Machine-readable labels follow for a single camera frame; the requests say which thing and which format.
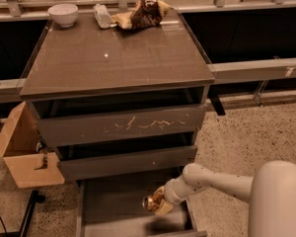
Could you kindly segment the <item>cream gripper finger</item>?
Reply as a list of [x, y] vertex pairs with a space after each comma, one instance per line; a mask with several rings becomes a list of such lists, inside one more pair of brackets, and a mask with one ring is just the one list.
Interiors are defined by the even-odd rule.
[[158, 208], [155, 210], [156, 215], [165, 215], [174, 208], [174, 206], [165, 199], [164, 187], [158, 188], [153, 194], [153, 197], [157, 200], [158, 204]]

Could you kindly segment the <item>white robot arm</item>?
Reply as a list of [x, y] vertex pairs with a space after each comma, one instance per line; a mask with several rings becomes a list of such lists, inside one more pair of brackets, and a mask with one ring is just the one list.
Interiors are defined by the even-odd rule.
[[249, 205], [248, 237], [296, 237], [296, 164], [271, 161], [252, 177], [211, 171], [199, 164], [159, 188], [154, 212], [171, 211], [191, 195], [212, 188]]

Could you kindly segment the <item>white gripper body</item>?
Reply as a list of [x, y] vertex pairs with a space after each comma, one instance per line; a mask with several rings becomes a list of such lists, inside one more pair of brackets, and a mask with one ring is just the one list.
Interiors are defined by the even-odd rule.
[[164, 186], [164, 198], [170, 204], [180, 204], [189, 196], [196, 195], [201, 188], [193, 187], [185, 182], [183, 176], [171, 179]]

